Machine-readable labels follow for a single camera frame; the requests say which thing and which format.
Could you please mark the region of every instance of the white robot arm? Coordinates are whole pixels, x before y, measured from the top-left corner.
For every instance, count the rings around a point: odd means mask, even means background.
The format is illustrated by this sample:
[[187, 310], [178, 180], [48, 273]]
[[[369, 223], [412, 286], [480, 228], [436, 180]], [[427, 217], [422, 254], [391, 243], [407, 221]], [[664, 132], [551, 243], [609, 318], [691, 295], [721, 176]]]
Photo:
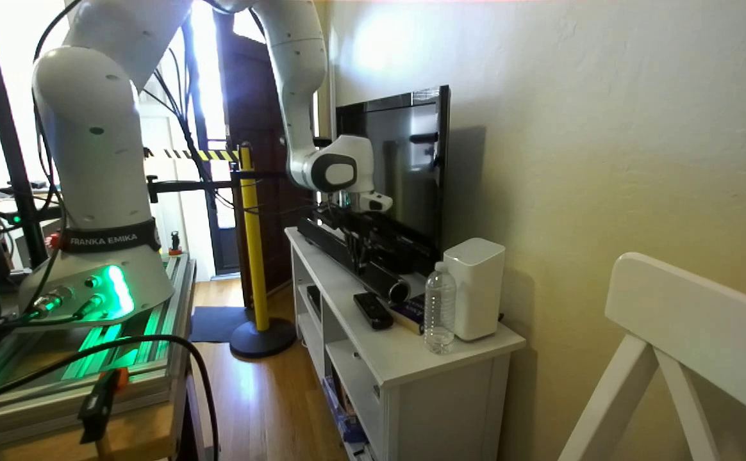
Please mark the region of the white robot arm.
[[[55, 318], [110, 322], [171, 295], [157, 254], [135, 94], [154, 75], [189, 6], [191, 0], [82, 0], [63, 45], [35, 62], [32, 94], [67, 202], [63, 246], [45, 291], [35, 299], [37, 314], [71, 305], [77, 312], [55, 312]], [[355, 202], [383, 209], [387, 198], [371, 187], [366, 138], [340, 136], [326, 149], [313, 146], [309, 97], [326, 75], [314, 6], [309, 0], [219, 6], [254, 7], [264, 24], [290, 176], [317, 193], [346, 189], [355, 195]], [[19, 301], [30, 301], [37, 283], [41, 273], [32, 273], [19, 289]]]

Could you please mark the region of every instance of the white chair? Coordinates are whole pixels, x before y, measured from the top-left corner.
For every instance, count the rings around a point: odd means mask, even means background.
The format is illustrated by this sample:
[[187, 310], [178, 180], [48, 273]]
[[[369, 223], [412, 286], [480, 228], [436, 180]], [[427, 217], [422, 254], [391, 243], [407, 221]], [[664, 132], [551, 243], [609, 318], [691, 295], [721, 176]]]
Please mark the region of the white chair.
[[746, 295], [664, 262], [623, 254], [609, 277], [604, 314], [624, 327], [624, 337], [559, 458], [612, 458], [659, 368], [691, 458], [714, 461], [718, 445], [687, 372], [746, 405]]

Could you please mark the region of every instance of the plastic bottle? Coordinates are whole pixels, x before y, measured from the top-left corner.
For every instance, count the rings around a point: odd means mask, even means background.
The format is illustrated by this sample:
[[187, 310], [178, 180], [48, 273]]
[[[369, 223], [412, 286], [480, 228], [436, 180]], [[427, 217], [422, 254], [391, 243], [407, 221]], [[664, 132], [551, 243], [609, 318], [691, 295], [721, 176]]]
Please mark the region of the plastic bottle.
[[430, 351], [453, 351], [455, 281], [444, 262], [424, 278], [422, 337]]

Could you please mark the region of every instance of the white cabinet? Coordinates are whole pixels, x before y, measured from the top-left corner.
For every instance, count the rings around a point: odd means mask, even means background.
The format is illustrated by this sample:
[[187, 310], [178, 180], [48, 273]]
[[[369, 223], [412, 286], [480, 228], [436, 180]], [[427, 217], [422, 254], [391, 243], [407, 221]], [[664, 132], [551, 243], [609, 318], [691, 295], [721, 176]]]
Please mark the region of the white cabinet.
[[509, 354], [522, 337], [503, 327], [436, 356], [403, 324], [371, 331], [353, 295], [359, 277], [287, 228], [296, 332], [321, 381], [337, 378], [369, 445], [348, 458], [498, 458]]

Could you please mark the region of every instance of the black base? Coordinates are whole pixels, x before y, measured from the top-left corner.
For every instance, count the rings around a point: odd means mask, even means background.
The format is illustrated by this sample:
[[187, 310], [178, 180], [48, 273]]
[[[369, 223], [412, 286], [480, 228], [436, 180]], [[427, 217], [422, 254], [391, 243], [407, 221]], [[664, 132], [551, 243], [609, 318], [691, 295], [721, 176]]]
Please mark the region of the black base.
[[295, 344], [295, 327], [287, 321], [268, 321], [267, 331], [257, 331], [254, 322], [242, 322], [227, 337], [227, 349], [235, 356], [272, 356]]

